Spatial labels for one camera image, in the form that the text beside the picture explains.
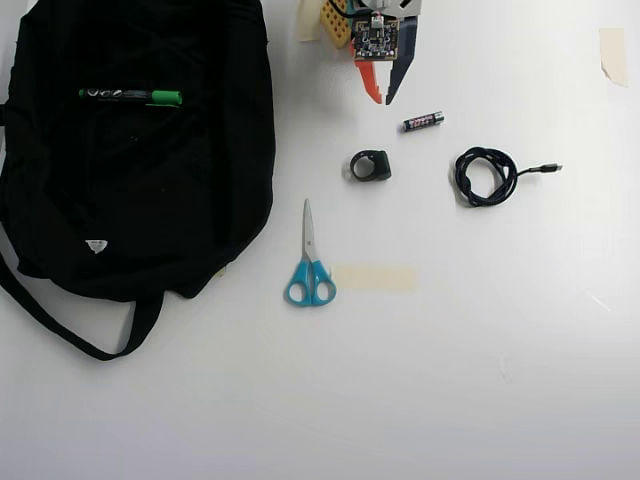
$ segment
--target scissors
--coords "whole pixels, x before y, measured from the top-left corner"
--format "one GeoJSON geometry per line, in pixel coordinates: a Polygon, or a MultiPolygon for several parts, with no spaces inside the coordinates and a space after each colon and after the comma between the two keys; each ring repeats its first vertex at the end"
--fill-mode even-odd
{"type": "Polygon", "coordinates": [[[313,236],[313,219],[311,218],[311,203],[309,199],[304,201],[303,241],[302,261],[291,283],[289,283],[287,287],[287,296],[289,297],[289,301],[297,307],[321,307],[331,303],[333,299],[336,298],[338,289],[316,253],[316,242],[313,236]],[[322,284],[325,284],[329,290],[327,298],[320,298],[318,295],[318,289],[322,284]],[[302,286],[303,299],[300,301],[295,300],[291,296],[291,289],[296,285],[302,286]]]}

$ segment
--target blue scissors handle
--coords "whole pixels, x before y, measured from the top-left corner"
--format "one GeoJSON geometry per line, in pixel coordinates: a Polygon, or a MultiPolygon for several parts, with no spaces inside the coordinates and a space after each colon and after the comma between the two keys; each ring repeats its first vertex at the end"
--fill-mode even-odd
{"type": "Polygon", "coordinates": [[[333,280],[331,280],[331,277],[324,268],[324,265],[322,265],[322,262],[319,260],[313,263],[308,260],[300,262],[296,273],[293,275],[293,279],[287,287],[287,296],[289,297],[289,301],[298,307],[309,307],[312,305],[321,307],[331,303],[336,298],[337,292],[338,289],[336,288],[336,284],[333,283],[333,280]],[[313,276],[313,286],[309,284],[309,273],[313,276]],[[322,299],[318,295],[320,285],[322,284],[325,284],[329,291],[329,295],[326,299],[322,299]],[[302,287],[302,300],[296,300],[291,296],[291,290],[296,285],[300,285],[302,287]]]}
{"type": "Polygon", "coordinates": [[[333,283],[331,277],[327,273],[327,270],[322,265],[320,260],[313,262],[311,264],[311,269],[313,270],[314,276],[314,289],[313,289],[313,304],[321,307],[322,305],[326,305],[327,303],[331,303],[338,293],[338,289],[336,288],[336,284],[333,283]],[[318,290],[320,285],[325,284],[329,290],[329,296],[326,299],[322,299],[318,296],[318,290]]]}

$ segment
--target backpack strap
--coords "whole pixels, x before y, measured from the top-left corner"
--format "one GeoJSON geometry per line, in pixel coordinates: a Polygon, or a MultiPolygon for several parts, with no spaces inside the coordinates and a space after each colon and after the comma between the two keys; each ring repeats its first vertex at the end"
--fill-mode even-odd
{"type": "Polygon", "coordinates": [[[133,316],[133,327],[131,328],[129,341],[124,350],[120,353],[112,354],[103,352],[94,345],[91,345],[86,340],[83,340],[75,333],[62,326],[51,315],[49,315],[40,306],[40,304],[38,304],[36,299],[33,298],[33,296],[22,286],[22,284],[18,282],[18,279],[7,266],[7,263],[4,261],[1,253],[0,286],[2,286],[7,293],[9,293],[9,295],[11,295],[11,297],[13,297],[13,299],[22,306],[22,308],[29,312],[33,318],[40,322],[45,328],[49,329],[56,335],[61,336],[67,342],[82,350],[87,355],[103,362],[124,357],[137,350],[138,347],[144,343],[145,339],[151,332],[151,329],[156,324],[164,301],[164,293],[161,293],[156,296],[142,298],[136,302],[136,310],[133,316]]]}

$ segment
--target tape strip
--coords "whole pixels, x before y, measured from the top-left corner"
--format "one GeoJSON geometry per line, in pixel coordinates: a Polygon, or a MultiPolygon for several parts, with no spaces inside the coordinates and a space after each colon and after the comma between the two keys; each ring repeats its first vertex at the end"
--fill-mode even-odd
{"type": "Polygon", "coordinates": [[[602,71],[616,85],[629,87],[627,47],[623,28],[600,29],[602,71]]]}
{"type": "Polygon", "coordinates": [[[331,277],[338,288],[376,292],[411,292],[418,286],[417,271],[410,267],[334,265],[331,277]]]}
{"type": "Polygon", "coordinates": [[[299,42],[310,42],[320,38],[320,11],[322,0],[300,0],[296,36],[299,42]]]}

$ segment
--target black clip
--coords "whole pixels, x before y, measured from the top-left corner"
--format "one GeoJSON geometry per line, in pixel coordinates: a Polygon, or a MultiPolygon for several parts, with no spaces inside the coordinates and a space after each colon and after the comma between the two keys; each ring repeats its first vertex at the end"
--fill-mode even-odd
{"type": "Polygon", "coordinates": [[[391,178],[391,165],[389,165],[389,157],[384,150],[364,150],[358,153],[351,160],[351,173],[359,182],[371,182],[373,180],[388,180],[391,178]],[[361,160],[369,160],[373,162],[373,171],[366,177],[359,177],[356,173],[356,165],[361,160]]]}

